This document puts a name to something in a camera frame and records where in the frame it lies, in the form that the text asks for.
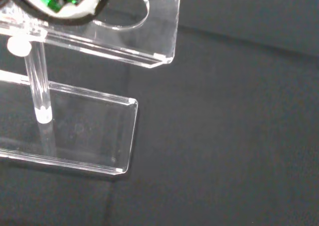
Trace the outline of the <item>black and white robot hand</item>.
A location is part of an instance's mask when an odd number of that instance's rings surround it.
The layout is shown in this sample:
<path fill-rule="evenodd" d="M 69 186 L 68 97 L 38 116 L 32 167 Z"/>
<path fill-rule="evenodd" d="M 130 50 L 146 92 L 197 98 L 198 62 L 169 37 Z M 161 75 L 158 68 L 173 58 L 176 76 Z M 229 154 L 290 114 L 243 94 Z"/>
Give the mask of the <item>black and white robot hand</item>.
<path fill-rule="evenodd" d="M 3 8 L 10 0 L 0 0 Z M 109 0 L 11 0 L 27 14 L 59 25 L 84 25 L 93 21 Z"/>

